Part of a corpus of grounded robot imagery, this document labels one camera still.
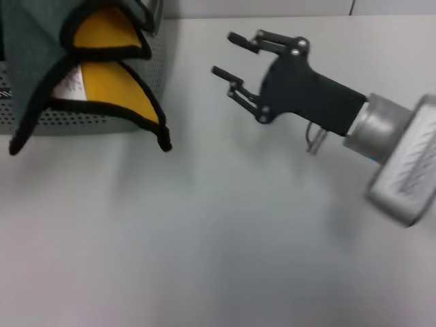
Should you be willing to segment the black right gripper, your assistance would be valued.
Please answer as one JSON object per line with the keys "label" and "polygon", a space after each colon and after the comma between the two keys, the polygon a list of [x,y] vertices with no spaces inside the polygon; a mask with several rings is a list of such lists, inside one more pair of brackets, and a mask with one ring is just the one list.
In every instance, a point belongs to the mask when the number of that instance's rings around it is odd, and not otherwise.
{"label": "black right gripper", "polygon": [[303,37],[287,37],[257,30],[247,38],[228,33],[228,40],[258,54],[277,54],[267,71],[259,96],[244,87],[244,81],[213,66],[212,74],[229,82],[227,96],[251,113],[259,123],[268,124],[279,115],[292,113],[326,131],[345,136],[367,97],[314,71],[308,62],[310,43]]}

